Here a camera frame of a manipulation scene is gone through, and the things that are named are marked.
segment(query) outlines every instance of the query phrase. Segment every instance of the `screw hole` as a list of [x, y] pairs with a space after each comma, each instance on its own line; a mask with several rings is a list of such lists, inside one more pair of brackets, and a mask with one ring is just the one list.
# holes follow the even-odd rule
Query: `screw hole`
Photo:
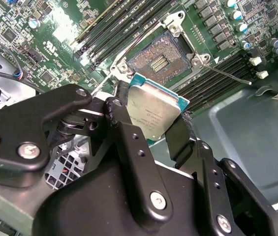
[[140, 150], [140, 151], [138, 151], [138, 155], [144, 157], [145, 153], [142, 150]]
[[220, 189], [220, 185], [218, 183], [214, 183], [214, 186], [217, 188], [217, 189]]
[[121, 102], [118, 100], [114, 100], [113, 103], [117, 106], [120, 106], [120, 107], [122, 106]]
[[94, 121], [92, 121], [90, 124], [89, 124], [89, 129], [90, 130], [95, 130], [96, 128], [98, 127], [98, 124]]

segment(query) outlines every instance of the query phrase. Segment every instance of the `mounting screw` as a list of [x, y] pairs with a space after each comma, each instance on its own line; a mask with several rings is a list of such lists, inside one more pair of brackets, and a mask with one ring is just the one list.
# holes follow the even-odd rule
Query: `mounting screw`
[[232, 228], [231, 228], [231, 225], [229, 224], [228, 220], [222, 216], [222, 215], [218, 215], [217, 218], [216, 218], [219, 226], [221, 227], [221, 229], [226, 232], [226, 233], [230, 233], [232, 232]]
[[152, 192], [150, 195], [151, 202], [156, 209], [164, 210], [166, 207], [166, 200], [165, 198], [157, 192]]
[[234, 162], [232, 162], [232, 161], [228, 161], [228, 164], [232, 167], [232, 168], [236, 168], [236, 166], [235, 166], [235, 164], [234, 164]]
[[80, 96], [83, 96], [83, 97], [86, 97], [86, 96], [87, 96], [86, 92], [85, 92], [83, 89], [81, 89], [81, 88], [77, 89], [77, 90], [76, 90], [76, 93], [77, 93], [78, 95], [80, 95]]
[[17, 152], [24, 159], [34, 159], [39, 156], [40, 149], [35, 144], [22, 144]]

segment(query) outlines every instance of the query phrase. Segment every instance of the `screw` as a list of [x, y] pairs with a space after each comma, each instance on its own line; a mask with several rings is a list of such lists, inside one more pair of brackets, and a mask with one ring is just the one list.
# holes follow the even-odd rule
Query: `screw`
[[176, 25], [172, 25], [169, 27], [169, 31], [171, 31], [172, 33], [177, 33], [178, 27]]
[[157, 192], [152, 192], [150, 195], [151, 202], [156, 209], [164, 210], [166, 207], [165, 198]]
[[230, 233], [232, 232], [232, 228], [231, 228], [231, 225], [229, 224], [228, 220], [222, 216], [222, 215], [218, 215], [217, 218], [216, 218], [219, 226], [221, 227], [221, 229], [226, 232], [226, 233]]
[[232, 161], [228, 161], [228, 164], [232, 167], [232, 168], [236, 168], [235, 164]]
[[22, 144], [17, 152], [24, 159], [34, 159], [39, 156], [40, 149], [35, 144]]
[[86, 97], [86, 96], [87, 96], [86, 92], [85, 92], [83, 89], [81, 89], [81, 88], [77, 89], [77, 90], [76, 90], [76, 93], [77, 93], [78, 95], [80, 95], [80, 96], [83, 96], [83, 97]]

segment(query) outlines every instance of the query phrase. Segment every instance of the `black cable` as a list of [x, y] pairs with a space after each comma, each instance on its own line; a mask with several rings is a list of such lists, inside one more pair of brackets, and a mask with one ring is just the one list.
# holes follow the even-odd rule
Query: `black cable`
[[23, 72], [21, 65], [19, 64], [19, 61], [17, 60], [17, 58], [14, 56], [14, 54], [12, 53], [12, 51], [6, 47], [3, 43], [0, 42], [0, 45], [13, 57], [13, 59], [15, 60], [15, 63], [17, 65], [17, 68], [19, 69], [19, 72]]

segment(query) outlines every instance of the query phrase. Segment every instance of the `ram slot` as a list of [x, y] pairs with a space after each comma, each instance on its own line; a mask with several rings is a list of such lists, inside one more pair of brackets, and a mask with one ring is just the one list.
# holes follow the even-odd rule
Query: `ram slot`
[[129, 29], [122, 37], [120, 37], [117, 41], [114, 42], [113, 45], [103, 52], [97, 59], [95, 64], [100, 64], [103, 62], [115, 49], [119, 48], [119, 46], [129, 37], [134, 35], [138, 31], [138, 29], [142, 28], [145, 24], [147, 24], [151, 19], [154, 19], [155, 15], [161, 11], [165, 6], [171, 5], [172, 3], [176, 3], [176, 0], [163, 0], [157, 6], [154, 6], [151, 13], [144, 16], [143, 19], [133, 24], [131, 29]]
[[112, 4], [109, 5], [109, 7], [101, 13], [78, 37], [75, 38], [74, 42], [81, 43], [83, 39], [85, 38], [85, 35], [90, 32], [90, 30], [95, 27], [97, 24], [99, 24], [103, 19], [105, 19], [107, 16], [110, 17], [109, 13], [111, 13], [114, 9], [116, 9], [120, 4], [122, 0], [115, 0]]
[[90, 32], [85, 35], [86, 44], [84, 47], [88, 49], [96, 40], [102, 38], [107, 30], [114, 24], [118, 19], [124, 19], [131, 8], [138, 2], [138, 0], [126, 0], [118, 7], [112, 15], [106, 16], [105, 19], [100, 21], [96, 27], [92, 28]]
[[98, 53], [116, 35], [121, 33], [124, 29], [130, 27], [136, 17], [140, 17], [141, 13], [146, 12], [149, 7], [152, 7], [153, 5], [151, 6], [151, 3], [153, 2], [155, 2], [155, 0], [143, 0], [135, 5], [128, 13], [126, 13], [123, 18], [112, 25], [112, 27], [109, 29], [108, 35], [105, 36], [105, 39], [99, 42], [89, 53]]

